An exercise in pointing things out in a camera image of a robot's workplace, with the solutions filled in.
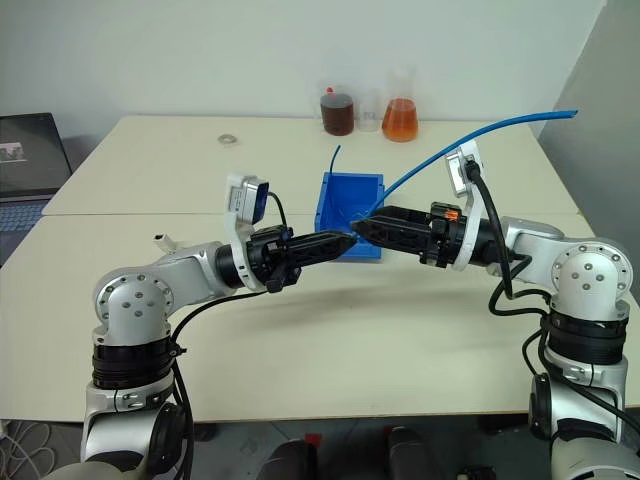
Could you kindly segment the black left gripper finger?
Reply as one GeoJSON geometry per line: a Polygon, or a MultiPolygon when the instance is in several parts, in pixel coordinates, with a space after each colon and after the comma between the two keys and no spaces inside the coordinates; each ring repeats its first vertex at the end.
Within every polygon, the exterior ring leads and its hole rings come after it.
{"type": "Polygon", "coordinates": [[[339,230],[323,230],[294,238],[294,251],[299,253],[345,253],[357,243],[352,234],[339,230]]]}
{"type": "Polygon", "coordinates": [[[335,260],[353,246],[353,243],[316,243],[299,246],[298,266],[302,268],[335,260]]]}

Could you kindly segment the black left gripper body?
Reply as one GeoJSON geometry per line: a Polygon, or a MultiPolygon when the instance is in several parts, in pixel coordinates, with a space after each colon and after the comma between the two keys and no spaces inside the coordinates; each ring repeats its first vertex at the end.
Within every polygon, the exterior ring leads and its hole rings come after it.
{"type": "Polygon", "coordinates": [[[292,228],[276,225],[257,230],[246,244],[250,270],[269,293],[295,285],[301,275],[289,258],[292,238],[292,228]]]}

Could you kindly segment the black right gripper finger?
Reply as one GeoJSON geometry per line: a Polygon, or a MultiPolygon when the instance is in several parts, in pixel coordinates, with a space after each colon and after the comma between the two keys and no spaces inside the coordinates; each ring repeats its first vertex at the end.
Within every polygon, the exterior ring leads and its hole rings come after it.
{"type": "Polygon", "coordinates": [[[421,261],[427,260],[431,232],[427,218],[369,217],[353,221],[351,229],[375,246],[416,255],[421,261]]]}
{"type": "Polygon", "coordinates": [[[430,223],[428,212],[393,205],[376,209],[371,219],[389,228],[428,228],[430,223]]]}

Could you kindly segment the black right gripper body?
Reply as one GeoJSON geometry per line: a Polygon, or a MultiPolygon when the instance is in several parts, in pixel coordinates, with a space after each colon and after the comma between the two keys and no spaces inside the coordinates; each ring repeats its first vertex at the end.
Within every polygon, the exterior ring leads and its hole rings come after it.
{"type": "Polygon", "coordinates": [[[422,264],[446,268],[461,250],[467,217],[456,205],[433,202],[426,220],[427,239],[419,260],[422,264]]]}

